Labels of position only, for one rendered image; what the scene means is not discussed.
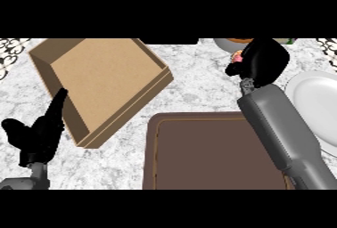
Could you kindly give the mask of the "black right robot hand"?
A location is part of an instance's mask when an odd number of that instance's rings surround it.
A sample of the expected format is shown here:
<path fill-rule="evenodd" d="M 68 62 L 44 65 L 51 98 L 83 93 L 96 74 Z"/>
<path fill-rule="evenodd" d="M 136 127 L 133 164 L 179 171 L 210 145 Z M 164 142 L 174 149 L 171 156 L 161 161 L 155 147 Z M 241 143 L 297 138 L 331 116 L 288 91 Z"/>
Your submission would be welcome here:
<path fill-rule="evenodd" d="M 254 38 L 241 52 L 241 61 L 226 67 L 226 75 L 251 78 L 254 87 L 272 84 L 286 67 L 289 54 L 272 38 Z"/>

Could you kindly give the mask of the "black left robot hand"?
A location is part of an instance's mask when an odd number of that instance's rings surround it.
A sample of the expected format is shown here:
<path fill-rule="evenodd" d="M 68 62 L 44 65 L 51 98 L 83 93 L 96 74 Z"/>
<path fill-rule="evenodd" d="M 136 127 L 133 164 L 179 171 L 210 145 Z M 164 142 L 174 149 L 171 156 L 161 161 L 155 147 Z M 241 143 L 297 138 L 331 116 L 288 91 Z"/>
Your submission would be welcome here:
<path fill-rule="evenodd" d="M 12 118 L 1 121 L 7 142 L 19 148 L 17 165 L 20 167 L 35 162 L 47 164 L 54 157 L 60 134 L 65 130 L 62 109 L 66 93 L 68 90 L 60 88 L 46 113 L 35 119 L 31 126 Z"/>

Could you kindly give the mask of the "white plate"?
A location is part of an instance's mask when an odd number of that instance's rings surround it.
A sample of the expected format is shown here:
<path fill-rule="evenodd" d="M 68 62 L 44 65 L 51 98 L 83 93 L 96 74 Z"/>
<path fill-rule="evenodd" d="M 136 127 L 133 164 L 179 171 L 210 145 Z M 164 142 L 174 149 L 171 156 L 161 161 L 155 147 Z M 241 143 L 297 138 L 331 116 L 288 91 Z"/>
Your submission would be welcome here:
<path fill-rule="evenodd" d="M 284 92 L 318 137 L 320 149 L 337 157 L 337 75 L 303 72 L 289 79 Z"/>

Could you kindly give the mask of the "tan wooden tray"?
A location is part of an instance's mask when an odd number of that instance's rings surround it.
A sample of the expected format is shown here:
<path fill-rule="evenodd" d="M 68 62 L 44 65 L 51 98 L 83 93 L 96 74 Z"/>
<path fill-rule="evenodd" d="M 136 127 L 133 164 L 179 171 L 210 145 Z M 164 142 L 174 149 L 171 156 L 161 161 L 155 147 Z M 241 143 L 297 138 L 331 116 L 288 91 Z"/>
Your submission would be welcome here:
<path fill-rule="evenodd" d="M 97 149 L 173 81 L 136 38 L 49 38 L 29 58 L 50 94 L 68 90 L 63 121 L 74 143 Z"/>

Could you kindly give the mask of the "white bowl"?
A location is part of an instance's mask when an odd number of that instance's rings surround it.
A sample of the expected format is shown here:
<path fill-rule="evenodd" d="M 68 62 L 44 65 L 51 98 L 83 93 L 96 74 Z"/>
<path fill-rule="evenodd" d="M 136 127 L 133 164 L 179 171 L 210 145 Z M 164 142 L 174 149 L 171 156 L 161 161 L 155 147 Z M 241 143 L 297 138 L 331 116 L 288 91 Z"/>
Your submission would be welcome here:
<path fill-rule="evenodd" d="M 251 38 L 214 38 L 216 45 L 227 52 L 233 53 L 247 47 Z"/>

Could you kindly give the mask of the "black and white patterned mat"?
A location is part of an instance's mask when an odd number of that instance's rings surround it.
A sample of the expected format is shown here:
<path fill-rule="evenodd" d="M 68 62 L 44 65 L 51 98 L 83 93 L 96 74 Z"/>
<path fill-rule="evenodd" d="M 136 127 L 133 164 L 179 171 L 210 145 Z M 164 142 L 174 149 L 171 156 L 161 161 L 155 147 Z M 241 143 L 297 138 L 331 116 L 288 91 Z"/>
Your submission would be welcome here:
<path fill-rule="evenodd" d="M 0 80 L 6 78 L 28 43 L 28 38 L 0 38 Z"/>
<path fill-rule="evenodd" d="M 334 71 L 337 72 L 337 38 L 318 38 L 319 48 L 328 57 Z"/>

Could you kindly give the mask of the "black appliance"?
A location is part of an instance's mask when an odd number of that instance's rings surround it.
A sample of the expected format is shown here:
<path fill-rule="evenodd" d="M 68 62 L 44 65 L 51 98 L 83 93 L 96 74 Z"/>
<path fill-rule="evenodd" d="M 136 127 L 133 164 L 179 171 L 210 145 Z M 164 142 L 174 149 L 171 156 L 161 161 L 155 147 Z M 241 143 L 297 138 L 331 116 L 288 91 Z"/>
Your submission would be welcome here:
<path fill-rule="evenodd" d="M 198 38 L 140 38 L 146 45 L 195 45 Z"/>

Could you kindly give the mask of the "brown cutting board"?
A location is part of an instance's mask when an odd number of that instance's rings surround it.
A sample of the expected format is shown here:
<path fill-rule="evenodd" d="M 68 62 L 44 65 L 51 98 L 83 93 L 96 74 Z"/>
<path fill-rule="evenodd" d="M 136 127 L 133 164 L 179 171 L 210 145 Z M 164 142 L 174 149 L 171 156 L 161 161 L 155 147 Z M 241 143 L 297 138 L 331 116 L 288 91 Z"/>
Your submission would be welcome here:
<path fill-rule="evenodd" d="M 289 190 L 238 111 L 158 113 L 148 124 L 145 190 Z"/>

